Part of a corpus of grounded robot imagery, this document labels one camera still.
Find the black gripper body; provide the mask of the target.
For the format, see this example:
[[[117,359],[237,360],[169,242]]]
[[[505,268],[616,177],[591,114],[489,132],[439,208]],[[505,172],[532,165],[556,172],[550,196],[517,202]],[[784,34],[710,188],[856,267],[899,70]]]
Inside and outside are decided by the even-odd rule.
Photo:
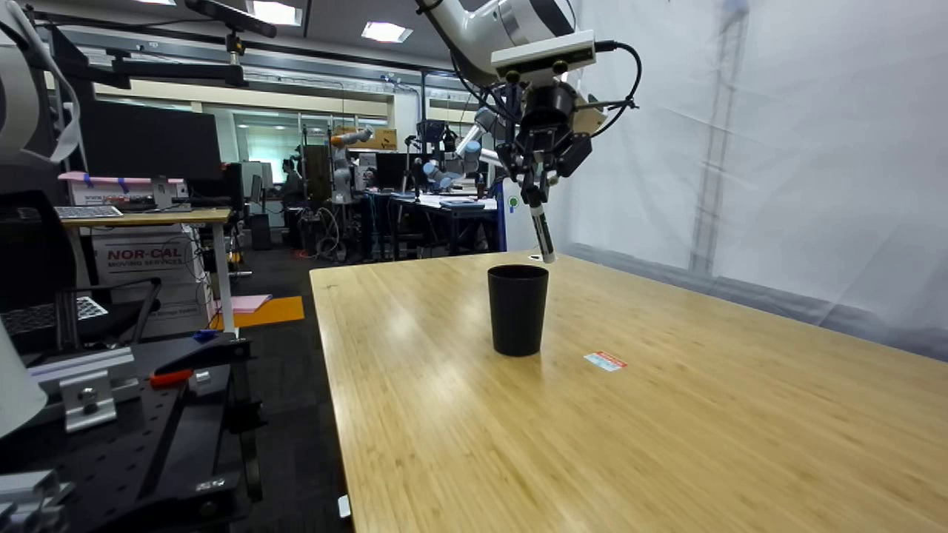
[[[569,83],[505,83],[499,95],[498,153],[524,191],[547,191],[591,153],[604,125],[597,101]]]

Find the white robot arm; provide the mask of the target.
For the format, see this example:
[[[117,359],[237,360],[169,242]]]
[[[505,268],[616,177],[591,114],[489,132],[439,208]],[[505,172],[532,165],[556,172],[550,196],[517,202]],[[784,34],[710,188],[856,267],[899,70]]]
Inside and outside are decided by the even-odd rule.
[[[566,0],[415,0],[447,45],[459,77],[499,95],[499,160],[530,208],[591,151],[601,114],[566,80],[596,63],[596,39],[573,24]]]

